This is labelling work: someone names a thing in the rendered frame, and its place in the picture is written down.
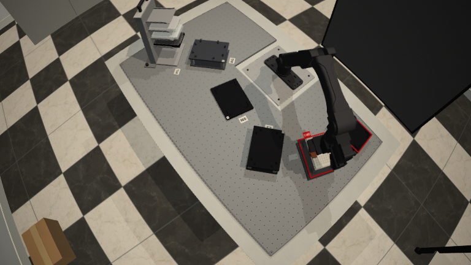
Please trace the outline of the black microplate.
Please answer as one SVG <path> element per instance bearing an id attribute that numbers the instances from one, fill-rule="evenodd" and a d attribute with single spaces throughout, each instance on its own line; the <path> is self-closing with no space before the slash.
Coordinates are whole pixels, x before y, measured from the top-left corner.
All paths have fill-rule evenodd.
<path id="1" fill-rule="evenodd" d="M 185 33 L 181 33 L 178 40 L 155 40 L 154 45 L 180 48 Z"/>

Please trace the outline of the grey shelf rack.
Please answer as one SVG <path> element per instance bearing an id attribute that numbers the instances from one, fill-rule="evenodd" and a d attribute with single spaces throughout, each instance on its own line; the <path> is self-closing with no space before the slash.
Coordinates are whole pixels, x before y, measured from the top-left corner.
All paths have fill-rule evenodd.
<path id="1" fill-rule="evenodd" d="M 155 0 L 151 0 L 141 18 L 135 18 L 142 41 L 144 43 L 151 64 L 164 66 L 177 66 L 185 44 L 180 48 L 154 45 L 155 40 L 170 40 L 151 38 L 153 32 L 171 33 L 172 31 L 149 30 L 151 23 L 170 24 L 177 9 L 156 7 Z"/>

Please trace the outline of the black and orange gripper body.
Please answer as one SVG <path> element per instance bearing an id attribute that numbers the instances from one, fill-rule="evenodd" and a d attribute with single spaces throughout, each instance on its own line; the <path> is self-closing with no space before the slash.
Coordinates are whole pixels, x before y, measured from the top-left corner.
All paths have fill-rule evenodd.
<path id="1" fill-rule="evenodd" d="M 309 147 L 309 150 L 310 150 L 310 153 L 311 152 L 316 152 L 317 155 L 320 155 L 322 154 L 322 151 L 321 151 L 321 148 L 320 148 L 320 143 L 322 143 L 322 141 L 325 139 L 325 141 L 329 144 L 329 145 L 333 145 L 333 144 L 330 144 L 326 138 L 325 138 L 325 133 L 324 135 L 319 135 L 319 136 L 315 136 L 313 137 L 312 139 L 309 139 L 307 141 L 307 144 L 308 144 L 308 147 Z"/>

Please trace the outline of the white microplate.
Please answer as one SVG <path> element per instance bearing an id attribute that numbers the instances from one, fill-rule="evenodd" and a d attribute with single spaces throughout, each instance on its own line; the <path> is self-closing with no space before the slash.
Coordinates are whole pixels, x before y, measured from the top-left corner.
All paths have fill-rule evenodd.
<path id="1" fill-rule="evenodd" d="M 312 139 L 312 138 L 313 138 L 313 137 L 310 137 L 310 138 L 305 139 L 306 144 L 307 144 L 307 141 L 308 141 L 309 139 Z M 316 158 L 312 158 L 312 157 L 311 157 L 312 163 L 313 163 L 313 167 L 314 167 L 315 170 L 318 170 L 318 169 L 321 169 L 321 168 L 330 166 L 329 154 L 331 154 L 331 153 L 320 154 L 320 155 L 317 155 Z"/>

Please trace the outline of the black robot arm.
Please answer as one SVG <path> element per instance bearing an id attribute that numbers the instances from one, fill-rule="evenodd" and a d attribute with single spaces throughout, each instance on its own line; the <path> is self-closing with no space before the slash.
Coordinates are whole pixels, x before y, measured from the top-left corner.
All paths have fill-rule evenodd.
<path id="1" fill-rule="evenodd" d="M 303 80 L 291 70 L 291 67 L 300 66 L 302 69 L 312 67 L 315 70 L 327 106 L 329 124 L 325 138 L 330 144 L 333 144 L 329 145 L 324 139 L 320 148 L 323 154 L 331 152 L 329 157 L 332 170 L 341 169 L 347 165 L 347 161 L 353 158 L 354 152 L 348 132 L 354 131 L 358 123 L 352 108 L 350 109 L 342 93 L 336 76 L 332 59 L 335 54 L 334 47 L 321 47 L 321 49 L 313 48 L 313 50 L 282 53 L 278 57 L 272 55 L 264 60 L 264 63 L 292 90 L 303 84 Z"/>

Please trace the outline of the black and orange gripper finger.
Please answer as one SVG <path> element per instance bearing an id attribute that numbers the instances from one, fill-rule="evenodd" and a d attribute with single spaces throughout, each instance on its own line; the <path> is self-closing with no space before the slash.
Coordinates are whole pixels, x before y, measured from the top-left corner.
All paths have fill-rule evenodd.
<path id="1" fill-rule="evenodd" d="M 317 157 L 316 152 L 311 152 L 311 153 L 310 153 L 309 148 L 308 148 L 308 153 L 309 153 L 309 155 L 310 155 L 312 158 L 316 158 L 316 157 Z"/>

